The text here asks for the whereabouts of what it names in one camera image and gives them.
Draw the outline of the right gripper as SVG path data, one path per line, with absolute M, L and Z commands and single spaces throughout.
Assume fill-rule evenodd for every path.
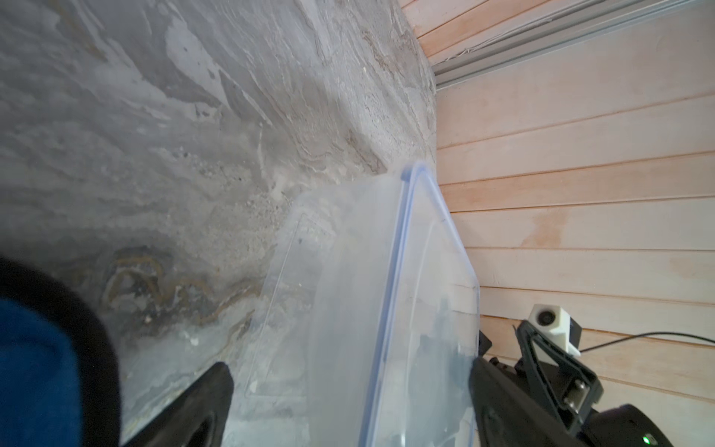
M 521 369 L 529 395 L 569 433 L 595 447 L 672 447 L 645 413 L 631 404 L 604 412 L 591 410 L 603 396 L 597 374 L 523 320 L 516 330 Z

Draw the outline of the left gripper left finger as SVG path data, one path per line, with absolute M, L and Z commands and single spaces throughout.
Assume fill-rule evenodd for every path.
M 216 362 L 128 446 L 220 446 L 234 393 L 228 365 Z

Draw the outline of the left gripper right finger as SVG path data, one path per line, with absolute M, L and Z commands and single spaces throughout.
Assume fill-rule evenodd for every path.
M 583 444 L 485 359 L 474 359 L 468 388 L 481 447 Z

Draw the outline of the clear lunch box blue rim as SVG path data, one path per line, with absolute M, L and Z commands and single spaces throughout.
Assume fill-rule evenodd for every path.
M 479 305 L 424 163 L 304 193 L 232 368 L 225 445 L 475 445 Z

